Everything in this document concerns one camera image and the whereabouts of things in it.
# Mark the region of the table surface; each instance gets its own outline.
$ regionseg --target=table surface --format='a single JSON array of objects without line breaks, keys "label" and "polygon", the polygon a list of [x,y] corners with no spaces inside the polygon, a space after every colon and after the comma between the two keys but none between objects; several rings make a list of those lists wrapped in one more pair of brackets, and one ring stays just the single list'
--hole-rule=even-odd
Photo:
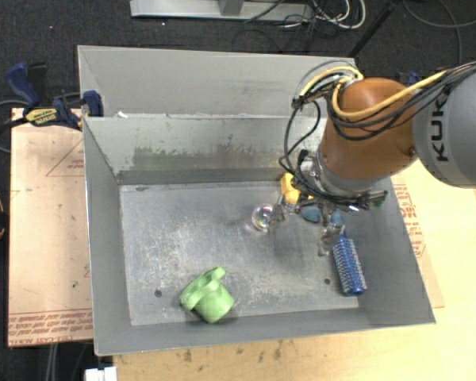
[{"label": "table surface", "polygon": [[476,380],[476,190],[402,172],[444,298],[436,324],[114,356],[118,379]]}]

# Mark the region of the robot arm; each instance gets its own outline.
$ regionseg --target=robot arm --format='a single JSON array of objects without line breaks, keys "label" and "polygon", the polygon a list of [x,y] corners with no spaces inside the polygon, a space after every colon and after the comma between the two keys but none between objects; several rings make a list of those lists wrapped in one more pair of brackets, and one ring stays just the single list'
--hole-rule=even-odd
[{"label": "robot arm", "polygon": [[364,78],[350,66],[321,72],[300,90],[294,114],[325,98],[328,120],[316,153],[281,165],[306,196],[367,209],[385,194],[375,182],[420,159],[441,181],[476,188],[476,62],[448,67],[410,87]]}]

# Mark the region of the yellow object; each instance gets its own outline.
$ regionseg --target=yellow object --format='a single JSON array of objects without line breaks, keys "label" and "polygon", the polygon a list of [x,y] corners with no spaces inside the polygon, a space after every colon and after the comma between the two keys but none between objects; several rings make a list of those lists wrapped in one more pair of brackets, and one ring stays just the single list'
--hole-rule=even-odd
[{"label": "yellow object", "polygon": [[45,108],[45,107],[38,107],[36,109],[32,109],[25,118],[34,123],[35,125],[42,125],[49,121],[54,121],[57,119],[56,117],[56,109],[54,108]]},{"label": "yellow object", "polygon": [[298,202],[301,192],[291,185],[292,178],[293,176],[290,173],[284,174],[280,179],[280,191],[282,192],[282,196],[286,200],[286,203],[295,205]]}]

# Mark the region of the metal stand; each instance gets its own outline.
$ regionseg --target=metal stand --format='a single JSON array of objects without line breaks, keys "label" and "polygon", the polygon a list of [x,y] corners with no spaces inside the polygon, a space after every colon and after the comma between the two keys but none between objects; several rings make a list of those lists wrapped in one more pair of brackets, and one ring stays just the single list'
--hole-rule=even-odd
[{"label": "metal stand", "polygon": [[[247,0],[132,0],[132,17],[184,17],[225,20],[247,20],[270,9],[274,2]],[[259,21],[283,21],[286,17],[303,16],[305,4],[282,3]]]}]

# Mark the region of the white object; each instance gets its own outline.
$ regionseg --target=white object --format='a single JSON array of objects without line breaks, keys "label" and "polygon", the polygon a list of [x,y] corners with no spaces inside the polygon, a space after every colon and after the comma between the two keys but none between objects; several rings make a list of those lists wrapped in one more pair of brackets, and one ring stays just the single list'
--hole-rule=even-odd
[{"label": "white object", "polygon": [[85,379],[84,381],[117,381],[117,368],[116,367],[106,367],[103,370],[98,368],[89,368],[85,370]]}]

